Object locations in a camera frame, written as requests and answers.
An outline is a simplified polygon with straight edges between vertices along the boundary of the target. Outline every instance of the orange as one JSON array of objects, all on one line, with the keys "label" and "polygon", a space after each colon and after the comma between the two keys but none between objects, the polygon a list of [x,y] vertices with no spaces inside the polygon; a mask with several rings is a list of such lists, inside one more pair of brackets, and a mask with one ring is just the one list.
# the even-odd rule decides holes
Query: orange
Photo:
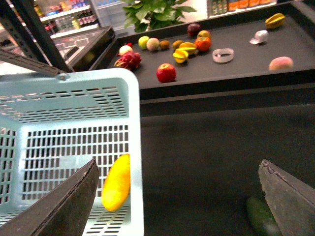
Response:
[{"label": "orange", "polygon": [[195,40],[197,49],[201,52],[206,52],[211,46],[211,39],[208,37],[200,37]]}]

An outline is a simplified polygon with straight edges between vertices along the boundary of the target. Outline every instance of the toy fruit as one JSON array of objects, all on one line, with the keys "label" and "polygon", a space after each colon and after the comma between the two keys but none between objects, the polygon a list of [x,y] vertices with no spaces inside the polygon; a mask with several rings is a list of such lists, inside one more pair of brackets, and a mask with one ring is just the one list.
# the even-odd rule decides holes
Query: toy fruit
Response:
[{"label": "toy fruit", "polygon": [[192,55],[196,52],[197,47],[194,43],[185,42],[179,45],[180,50],[185,50],[189,55]]},{"label": "toy fruit", "polygon": [[197,49],[201,52],[206,52],[211,47],[211,39],[208,37],[200,37],[195,40]]},{"label": "toy fruit", "polygon": [[169,49],[169,41],[167,40],[163,40],[159,43],[159,46],[161,47],[161,49]]},{"label": "toy fruit", "polygon": [[277,13],[268,18],[265,22],[267,29],[275,29],[284,24],[285,16],[282,13]]},{"label": "toy fruit", "polygon": [[115,62],[114,66],[132,70],[138,68],[141,60],[140,53],[127,52]]},{"label": "toy fruit", "polygon": [[113,164],[102,190],[102,204],[108,211],[118,210],[130,192],[130,155],[120,156]]},{"label": "toy fruit", "polygon": [[289,57],[279,57],[273,59],[269,64],[269,70],[280,70],[293,67],[293,60]]},{"label": "toy fruit", "polygon": [[119,49],[119,56],[122,56],[123,54],[127,53],[127,52],[132,52],[133,49],[132,47],[128,46],[128,45],[124,45]]},{"label": "toy fruit", "polygon": [[177,49],[177,48],[179,48],[179,45],[181,45],[182,43],[183,43],[182,40],[177,40],[177,41],[175,41],[175,42],[172,44],[172,47],[173,47],[174,49]]},{"label": "toy fruit", "polygon": [[211,38],[211,34],[209,31],[207,30],[202,30],[198,33],[197,38],[201,38],[201,37],[208,37]]},{"label": "toy fruit", "polygon": [[150,38],[147,42],[147,49],[149,51],[155,51],[159,47],[159,40],[157,38]]},{"label": "toy fruit", "polygon": [[169,63],[163,63],[157,68],[157,79],[161,83],[169,83],[175,81],[175,67]]},{"label": "toy fruit", "polygon": [[150,38],[148,36],[142,36],[138,40],[139,47],[142,49],[147,49],[147,42]]},{"label": "toy fruit", "polygon": [[264,199],[250,197],[246,210],[251,226],[258,236],[282,236],[281,231]]},{"label": "toy fruit", "polygon": [[200,24],[197,24],[197,23],[192,23],[192,24],[189,24],[188,27],[187,27],[187,33],[190,35],[190,36],[196,36],[198,34],[198,32],[200,31],[201,29],[201,26]]},{"label": "toy fruit", "polygon": [[173,57],[177,63],[183,63],[188,60],[188,55],[187,51],[180,50],[179,48],[175,49],[175,52],[173,53]]}]

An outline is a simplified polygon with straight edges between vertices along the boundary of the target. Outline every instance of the dragon fruit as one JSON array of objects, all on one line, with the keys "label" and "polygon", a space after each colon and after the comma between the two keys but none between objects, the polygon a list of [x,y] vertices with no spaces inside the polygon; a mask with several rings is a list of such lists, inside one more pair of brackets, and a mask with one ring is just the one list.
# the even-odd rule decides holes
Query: dragon fruit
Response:
[{"label": "dragon fruit", "polygon": [[128,70],[136,69],[138,68],[139,64],[141,62],[140,53],[135,52],[127,52],[123,54],[116,62],[115,66],[126,68]]}]

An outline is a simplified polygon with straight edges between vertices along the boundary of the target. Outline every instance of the shopping basket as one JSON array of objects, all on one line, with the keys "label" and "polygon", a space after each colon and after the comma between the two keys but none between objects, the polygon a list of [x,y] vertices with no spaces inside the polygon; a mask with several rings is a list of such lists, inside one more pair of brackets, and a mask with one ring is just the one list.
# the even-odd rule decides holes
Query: shopping basket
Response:
[{"label": "shopping basket", "polygon": [[[137,78],[126,69],[0,76],[0,226],[95,159],[99,181],[83,235],[142,236],[139,113]],[[125,153],[130,195],[108,212],[103,183]]]}]

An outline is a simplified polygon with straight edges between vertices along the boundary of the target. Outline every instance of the basket handle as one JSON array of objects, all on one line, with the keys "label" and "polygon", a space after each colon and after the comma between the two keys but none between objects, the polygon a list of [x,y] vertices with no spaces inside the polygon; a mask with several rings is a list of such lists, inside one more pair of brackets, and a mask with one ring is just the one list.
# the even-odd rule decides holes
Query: basket handle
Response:
[{"label": "basket handle", "polygon": [[53,66],[49,66],[45,63],[36,61],[31,58],[23,57],[21,55],[13,52],[8,52],[3,49],[0,49],[0,60],[36,71],[47,76],[54,77],[60,73],[66,73],[65,71],[59,70],[58,68],[55,68]]}]

